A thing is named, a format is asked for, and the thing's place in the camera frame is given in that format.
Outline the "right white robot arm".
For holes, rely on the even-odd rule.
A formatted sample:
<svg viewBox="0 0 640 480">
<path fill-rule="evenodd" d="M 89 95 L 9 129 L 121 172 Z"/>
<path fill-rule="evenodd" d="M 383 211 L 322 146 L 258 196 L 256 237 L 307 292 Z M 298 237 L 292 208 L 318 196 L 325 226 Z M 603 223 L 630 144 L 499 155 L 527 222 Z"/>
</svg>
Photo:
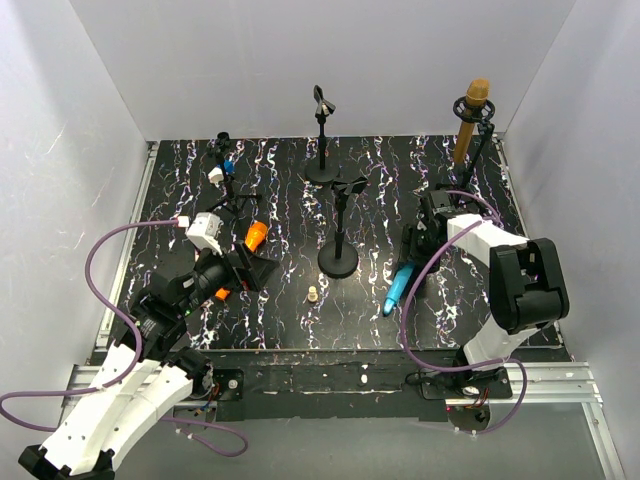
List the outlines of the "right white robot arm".
<svg viewBox="0 0 640 480">
<path fill-rule="evenodd" d="M 411 286 L 402 310 L 400 340 L 404 352 L 419 367 L 438 373 L 495 370 L 536 332 L 566 317 L 570 302 L 555 244 L 547 238 L 528 239 L 494 223 L 496 211 L 474 195 L 458 190 L 431 190 L 420 199 L 429 260 Z M 418 287 L 441 256 L 455 247 L 489 269 L 490 316 L 461 347 L 460 366 L 429 364 L 411 351 L 407 317 Z"/>
</svg>

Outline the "blue microphone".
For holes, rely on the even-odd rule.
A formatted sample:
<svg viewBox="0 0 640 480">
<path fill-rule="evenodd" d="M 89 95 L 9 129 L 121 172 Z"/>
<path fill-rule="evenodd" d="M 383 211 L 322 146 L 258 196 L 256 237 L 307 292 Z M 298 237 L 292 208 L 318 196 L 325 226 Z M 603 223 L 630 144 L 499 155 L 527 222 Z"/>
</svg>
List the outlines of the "blue microphone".
<svg viewBox="0 0 640 480">
<path fill-rule="evenodd" d="M 391 286 L 389 287 L 382 306 L 382 314 L 384 317 L 389 316 L 397 306 L 409 280 L 415 269 L 414 263 L 406 263 L 402 265 L 396 272 Z"/>
</svg>

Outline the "tripod shock-mount mic stand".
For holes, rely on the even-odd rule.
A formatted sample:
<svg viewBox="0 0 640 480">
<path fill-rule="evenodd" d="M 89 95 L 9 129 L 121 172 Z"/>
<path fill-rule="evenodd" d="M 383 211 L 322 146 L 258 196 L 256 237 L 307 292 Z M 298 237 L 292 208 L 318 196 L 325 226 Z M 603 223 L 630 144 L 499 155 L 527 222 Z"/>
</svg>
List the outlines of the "tripod shock-mount mic stand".
<svg viewBox="0 0 640 480">
<path fill-rule="evenodd" d="M 456 106 L 456 103 L 457 102 L 461 103 L 463 97 L 459 97 L 453 104 L 453 113 L 455 115 L 456 115 L 456 112 L 455 112 L 456 108 L 461 108 L 461 105 Z M 437 190 L 444 190 L 444 189 L 463 190 L 463 191 L 467 190 L 467 187 L 469 186 L 471 179 L 474 175 L 476 165 L 480 160 L 480 156 L 483 152 L 483 149 L 494 134 L 495 125 L 492 122 L 494 114 L 495 114 L 495 106 L 488 99 L 486 102 L 486 105 L 482 110 L 481 116 L 478 118 L 477 123 L 475 124 L 473 136 L 471 138 L 471 142 L 469 144 L 469 148 L 468 148 L 464 163 L 461 166 L 456 166 L 454 164 L 453 172 L 455 174 L 456 181 L 449 182 L 449 183 L 443 183 L 443 182 L 437 183 L 436 184 Z"/>
</svg>

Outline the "black marbled table mat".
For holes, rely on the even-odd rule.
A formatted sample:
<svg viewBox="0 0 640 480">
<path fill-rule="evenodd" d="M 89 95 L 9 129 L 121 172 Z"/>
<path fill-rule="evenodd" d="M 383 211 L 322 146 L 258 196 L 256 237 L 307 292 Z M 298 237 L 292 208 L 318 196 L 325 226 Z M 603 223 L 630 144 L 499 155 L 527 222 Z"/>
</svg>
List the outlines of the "black marbled table mat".
<svg viewBox="0 0 640 480">
<path fill-rule="evenodd" d="M 209 184 L 215 166 L 205 154 L 208 140 L 164 140 L 151 150 L 141 220 L 194 216 L 222 193 Z M 330 188 L 305 181 L 304 167 L 317 161 L 315 138 L 238 139 L 230 160 L 235 185 L 263 195 L 248 203 L 236 225 L 224 222 L 218 238 L 227 249 L 253 221 L 268 227 L 260 254 L 279 268 L 260 293 L 233 293 L 212 300 L 187 319 L 178 344 L 204 349 L 396 349 L 401 307 L 384 317 L 382 302 L 391 286 L 402 227 L 415 220 L 419 197 L 440 182 L 455 182 L 451 155 L 454 136 L 377 136 L 330 139 L 327 160 L 339 165 L 345 180 L 364 175 L 369 184 L 351 197 L 345 211 L 346 240 L 357 249 L 359 265 L 347 279 L 333 280 L 317 264 L 317 253 L 335 228 Z M 510 232 L 525 234 L 497 140 L 483 149 L 469 189 L 499 212 Z M 195 249 L 183 230 L 139 229 L 120 290 L 119 306 L 128 307 L 153 272 L 173 278 L 187 273 Z M 473 337 L 489 317 L 485 291 L 488 271 L 461 250 L 442 257 L 414 298 L 408 320 L 409 341 L 420 349 L 456 348 Z M 318 290 L 307 301 L 310 286 Z"/>
</svg>

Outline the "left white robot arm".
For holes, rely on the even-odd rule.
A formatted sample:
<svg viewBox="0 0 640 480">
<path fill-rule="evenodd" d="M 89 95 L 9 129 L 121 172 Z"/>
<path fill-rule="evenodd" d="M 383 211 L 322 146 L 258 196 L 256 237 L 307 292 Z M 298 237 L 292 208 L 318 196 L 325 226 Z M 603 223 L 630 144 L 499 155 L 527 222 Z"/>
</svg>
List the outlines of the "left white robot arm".
<svg viewBox="0 0 640 480">
<path fill-rule="evenodd" d="M 131 448 L 178 402 L 213 385 L 211 361 L 174 345 L 187 317 L 222 289 L 261 291 L 277 261 L 243 243 L 203 250 L 193 269 L 171 280 L 152 275 L 131 303 L 135 325 L 109 347 L 89 393 L 19 464 L 37 479 L 112 479 Z"/>
</svg>

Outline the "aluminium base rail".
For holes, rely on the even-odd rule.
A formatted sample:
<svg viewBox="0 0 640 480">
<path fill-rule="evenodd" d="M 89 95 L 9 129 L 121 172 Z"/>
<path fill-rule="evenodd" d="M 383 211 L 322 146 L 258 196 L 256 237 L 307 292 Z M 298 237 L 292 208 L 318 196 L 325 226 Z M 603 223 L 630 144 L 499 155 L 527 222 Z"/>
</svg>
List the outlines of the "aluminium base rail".
<svg viewBox="0 0 640 480">
<path fill-rule="evenodd" d="M 497 431 L 455 429 L 456 398 L 407 385 L 415 364 L 396 349 L 201 349 L 240 394 L 207 414 L 185 401 L 131 449 L 120 479 L 610 479 L 596 386 L 570 360 L 557 327 L 518 351 L 515 394 L 491 398 Z"/>
</svg>

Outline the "gold microphone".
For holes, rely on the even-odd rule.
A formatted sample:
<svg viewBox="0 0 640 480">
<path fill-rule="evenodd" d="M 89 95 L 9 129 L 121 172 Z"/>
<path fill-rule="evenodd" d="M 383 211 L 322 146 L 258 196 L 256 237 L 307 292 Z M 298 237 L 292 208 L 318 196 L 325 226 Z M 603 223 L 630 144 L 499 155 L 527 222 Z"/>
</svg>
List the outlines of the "gold microphone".
<svg viewBox="0 0 640 480">
<path fill-rule="evenodd" d="M 457 135 L 457 142 L 454 150 L 454 164 L 461 166 L 464 163 L 466 154 L 473 136 L 473 131 L 482 110 L 486 105 L 490 92 L 490 82 L 487 78 L 474 79 L 467 88 L 462 102 L 456 103 L 461 108 L 456 108 L 456 115 L 460 118 L 461 124 Z"/>
</svg>

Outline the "small beige adapter piece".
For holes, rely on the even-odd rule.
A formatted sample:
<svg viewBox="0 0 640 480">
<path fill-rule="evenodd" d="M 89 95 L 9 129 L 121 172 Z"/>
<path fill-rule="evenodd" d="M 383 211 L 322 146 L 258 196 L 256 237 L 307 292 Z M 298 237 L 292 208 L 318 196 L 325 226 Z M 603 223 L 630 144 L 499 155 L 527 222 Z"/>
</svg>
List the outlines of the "small beige adapter piece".
<svg viewBox="0 0 640 480">
<path fill-rule="evenodd" d="M 308 292 L 307 292 L 306 298 L 307 298 L 307 301 L 309 303 L 315 303 L 315 302 L 318 301 L 319 294 L 318 294 L 318 290 L 317 290 L 317 288 L 315 286 L 310 286 L 308 288 Z"/>
</svg>

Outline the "left tripod clip stand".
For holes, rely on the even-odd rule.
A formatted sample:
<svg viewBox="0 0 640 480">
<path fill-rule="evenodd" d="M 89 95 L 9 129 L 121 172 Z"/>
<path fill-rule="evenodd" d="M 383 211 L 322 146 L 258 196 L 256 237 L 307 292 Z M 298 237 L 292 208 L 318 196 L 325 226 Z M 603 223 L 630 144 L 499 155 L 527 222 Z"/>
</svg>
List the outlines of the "left tripod clip stand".
<svg viewBox="0 0 640 480">
<path fill-rule="evenodd" d="M 236 193 L 233 187 L 234 177 L 227 172 L 225 167 L 226 155 L 230 152 L 231 139 L 228 132 L 219 132 L 214 143 L 207 147 L 207 155 L 214 158 L 216 165 L 222 172 L 222 185 L 224 195 L 213 206 L 206 210 L 207 213 L 214 213 L 223 209 L 233 217 L 239 218 L 243 214 L 244 207 L 249 200 L 258 204 L 263 196 L 258 193 L 242 194 Z"/>
</svg>

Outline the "round-base mic stand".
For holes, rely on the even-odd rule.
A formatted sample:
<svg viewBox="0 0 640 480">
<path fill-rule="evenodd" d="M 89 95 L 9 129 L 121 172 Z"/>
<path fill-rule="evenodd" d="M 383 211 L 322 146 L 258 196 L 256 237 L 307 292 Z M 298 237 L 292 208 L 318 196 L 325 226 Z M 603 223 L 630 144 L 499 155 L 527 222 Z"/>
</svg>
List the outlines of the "round-base mic stand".
<svg viewBox="0 0 640 480">
<path fill-rule="evenodd" d="M 313 87 L 313 97 L 316 101 L 315 118 L 319 127 L 317 137 L 317 158 L 315 163 L 308 163 L 305 167 L 306 180 L 312 185 L 325 186 L 331 184 L 339 174 L 337 165 L 327 163 L 327 137 L 325 135 L 325 124 L 327 118 L 335 110 L 335 105 L 324 97 L 323 89 L 319 85 Z"/>
<path fill-rule="evenodd" d="M 322 273 L 332 279 L 345 279 L 351 276 L 359 264 L 356 248 L 345 240 L 344 212 L 351 195 L 359 195 L 368 185 L 368 179 L 360 176 L 354 181 L 334 181 L 332 190 L 335 196 L 337 228 L 334 240 L 327 242 L 318 253 L 318 266 Z"/>
</svg>

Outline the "orange microphone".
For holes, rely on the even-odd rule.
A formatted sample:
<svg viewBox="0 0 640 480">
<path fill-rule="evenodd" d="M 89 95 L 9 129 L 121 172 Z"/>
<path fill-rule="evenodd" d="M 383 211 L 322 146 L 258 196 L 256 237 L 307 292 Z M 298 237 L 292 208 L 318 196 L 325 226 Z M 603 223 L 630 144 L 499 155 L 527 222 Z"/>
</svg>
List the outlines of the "orange microphone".
<svg viewBox="0 0 640 480">
<path fill-rule="evenodd" d="M 251 252 L 256 252 L 258 247 L 265 241 L 268 232 L 268 227 L 259 221 L 254 222 L 247 231 L 244 244 L 249 248 Z M 231 294 L 231 291 L 226 288 L 220 288 L 215 298 L 220 301 L 225 301 Z"/>
</svg>

